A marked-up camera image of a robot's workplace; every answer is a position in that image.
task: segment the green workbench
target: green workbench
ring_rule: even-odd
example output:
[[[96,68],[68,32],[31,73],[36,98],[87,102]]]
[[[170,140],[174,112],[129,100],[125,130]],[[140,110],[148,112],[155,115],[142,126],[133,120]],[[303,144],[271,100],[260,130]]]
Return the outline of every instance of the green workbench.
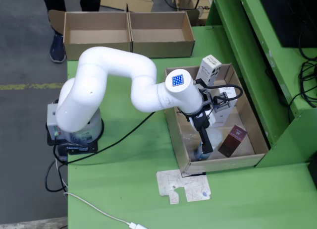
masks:
[[[154,59],[158,81],[166,67],[199,65],[209,54],[233,63],[239,73],[223,26],[194,27],[196,44],[191,58]],[[68,62],[74,77],[77,61]],[[99,148],[133,129],[147,114],[130,101],[131,80],[109,76],[100,107],[105,131]],[[149,229],[241,228],[297,229],[317,225],[317,191],[305,164],[208,173],[211,199],[169,204],[159,195],[156,172],[178,169],[164,112],[113,148],[68,166],[69,192],[105,212]],[[126,229],[127,225],[103,216],[76,198],[68,198],[68,228]]]

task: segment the black monitor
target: black monitor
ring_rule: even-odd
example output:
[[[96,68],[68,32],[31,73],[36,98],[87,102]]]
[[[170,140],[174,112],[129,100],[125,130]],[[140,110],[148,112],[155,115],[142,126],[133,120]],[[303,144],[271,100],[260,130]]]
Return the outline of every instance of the black monitor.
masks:
[[[317,47],[316,0],[261,0],[284,47]]]

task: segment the blue led matrix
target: blue led matrix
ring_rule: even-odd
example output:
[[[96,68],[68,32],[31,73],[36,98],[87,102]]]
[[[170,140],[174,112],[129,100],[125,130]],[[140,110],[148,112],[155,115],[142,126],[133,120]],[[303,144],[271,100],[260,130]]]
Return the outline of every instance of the blue led matrix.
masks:
[[[182,74],[178,76],[174,76],[172,80],[173,80],[173,86],[181,85],[184,83],[184,78]]]

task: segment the jeans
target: jeans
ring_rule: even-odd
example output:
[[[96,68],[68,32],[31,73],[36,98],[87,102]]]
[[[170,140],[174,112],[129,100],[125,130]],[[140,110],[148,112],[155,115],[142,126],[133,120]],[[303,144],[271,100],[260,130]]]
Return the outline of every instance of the jeans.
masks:
[[[58,11],[66,11],[64,0],[44,0],[48,11],[54,9]],[[100,0],[80,0],[80,6],[83,12],[99,11]]]

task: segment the maroon box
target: maroon box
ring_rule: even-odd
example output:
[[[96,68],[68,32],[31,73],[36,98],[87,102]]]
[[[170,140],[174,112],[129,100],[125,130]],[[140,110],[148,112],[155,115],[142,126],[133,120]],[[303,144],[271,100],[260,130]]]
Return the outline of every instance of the maroon box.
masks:
[[[245,130],[235,125],[218,151],[226,157],[230,157],[232,153],[238,148],[246,135],[247,132]]]

